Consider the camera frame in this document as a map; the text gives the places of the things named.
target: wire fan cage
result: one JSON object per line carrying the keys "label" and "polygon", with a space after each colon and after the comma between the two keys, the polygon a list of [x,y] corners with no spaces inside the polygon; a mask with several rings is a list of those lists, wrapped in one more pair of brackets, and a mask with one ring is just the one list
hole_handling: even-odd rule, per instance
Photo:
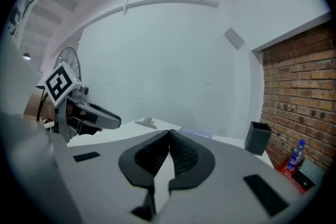
{"label": "wire fan cage", "polygon": [[71,47],[65,48],[63,51],[60,52],[58,55],[54,69],[61,64],[62,62],[65,62],[68,66],[71,67],[71,69],[74,71],[76,76],[79,78],[80,81],[82,81],[82,74],[80,71],[80,63],[78,60],[77,53],[75,50]]}

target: water bottle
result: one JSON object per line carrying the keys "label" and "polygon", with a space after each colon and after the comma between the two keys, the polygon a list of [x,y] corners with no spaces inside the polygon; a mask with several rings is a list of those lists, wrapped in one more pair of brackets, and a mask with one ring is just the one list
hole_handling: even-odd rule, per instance
{"label": "water bottle", "polygon": [[292,155],[287,163],[287,168],[289,170],[294,170],[295,167],[300,163],[303,158],[304,140],[300,140],[297,147],[294,149]]}

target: black rubber pad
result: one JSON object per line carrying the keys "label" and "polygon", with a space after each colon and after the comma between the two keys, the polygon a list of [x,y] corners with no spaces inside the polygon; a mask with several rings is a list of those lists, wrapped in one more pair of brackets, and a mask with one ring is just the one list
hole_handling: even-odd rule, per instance
{"label": "black rubber pad", "polygon": [[271,217],[288,206],[259,175],[250,175],[243,179]]}
{"label": "black rubber pad", "polygon": [[96,158],[99,157],[100,154],[98,152],[90,152],[90,153],[85,153],[85,154],[81,154],[81,155],[76,155],[73,158],[75,159],[76,163],[78,162],[83,162],[86,161],[88,159],[92,159],[92,158]]}

